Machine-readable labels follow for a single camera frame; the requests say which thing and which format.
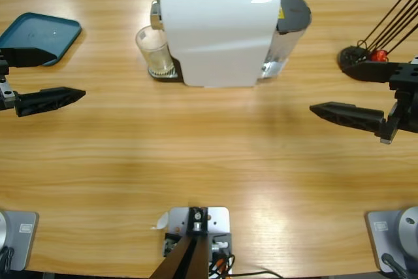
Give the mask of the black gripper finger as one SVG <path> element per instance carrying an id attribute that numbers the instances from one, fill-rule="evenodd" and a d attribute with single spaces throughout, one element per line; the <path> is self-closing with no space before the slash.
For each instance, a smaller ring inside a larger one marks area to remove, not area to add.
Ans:
<path id="1" fill-rule="evenodd" d="M 342 68 L 350 78 L 363 82 L 388 82 L 394 73 L 394 63 L 363 61 Z"/>
<path id="2" fill-rule="evenodd" d="M 2 48 L 1 56 L 10 67 L 36 67 L 55 60 L 55 55 L 39 48 Z"/>
<path id="3" fill-rule="evenodd" d="M 384 112 L 347 103 L 328 102 L 311 105 L 310 111 L 320 118 L 344 127 L 379 135 L 385 124 Z"/>
<path id="4" fill-rule="evenodd" d="M 29 116 L 57 110 L 77 102 L 85 95 L 84 90 L 68 87 L 44 89 L 35 93 L 18 94 L 14 108 L 17 116 Z"/>

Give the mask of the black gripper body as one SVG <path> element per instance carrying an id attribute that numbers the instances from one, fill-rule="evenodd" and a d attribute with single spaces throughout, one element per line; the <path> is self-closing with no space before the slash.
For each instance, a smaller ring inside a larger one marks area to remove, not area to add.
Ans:
<path id="1" fill-rule="evenodd" d="M 400 63 L 389 79 L 394 90 L 393 105 L 380 135 L 380 142 L 392 143 L 398 130 L 417 133 L 417 62 Z"/>
<path id="2" fill-rule="evenodd" d="M 15 92 L 12 90 L 6 78 L 8 74 L 8 63 L 4 59 L 1 59 L 1 110 L 14 108 L 16 102 Z"/>

